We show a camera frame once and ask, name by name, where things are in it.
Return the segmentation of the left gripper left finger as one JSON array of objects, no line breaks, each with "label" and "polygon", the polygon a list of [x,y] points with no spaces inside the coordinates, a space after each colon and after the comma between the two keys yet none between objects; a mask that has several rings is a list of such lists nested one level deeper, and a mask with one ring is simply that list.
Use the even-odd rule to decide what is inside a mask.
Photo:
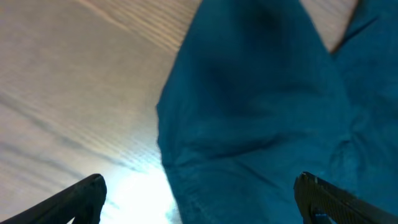
[{"label": "left gripper left finger", "polygon": [[2,224],[99,224],[106,200],[104,177],[92,174]]}]

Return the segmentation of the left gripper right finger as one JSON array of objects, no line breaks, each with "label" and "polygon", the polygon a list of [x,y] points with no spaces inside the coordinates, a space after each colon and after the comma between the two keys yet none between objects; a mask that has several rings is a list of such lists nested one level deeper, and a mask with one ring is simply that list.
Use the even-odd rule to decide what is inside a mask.
[{"label": "left gripper right finger", "polygon": [[309,172],[296,178],[294,198],[303,224],[397,224],[397,216]]}]

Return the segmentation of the navy blue shorts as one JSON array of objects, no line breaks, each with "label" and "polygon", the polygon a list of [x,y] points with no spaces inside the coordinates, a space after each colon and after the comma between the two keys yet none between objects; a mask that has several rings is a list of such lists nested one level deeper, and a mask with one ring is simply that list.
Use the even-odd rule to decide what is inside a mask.
[{"label": "navy blue shorts", "polygon": [[184,223],[301,223],[303,171],[397,213],[397,2],[331,53],[298,1],[203,1],[157,114]]}]

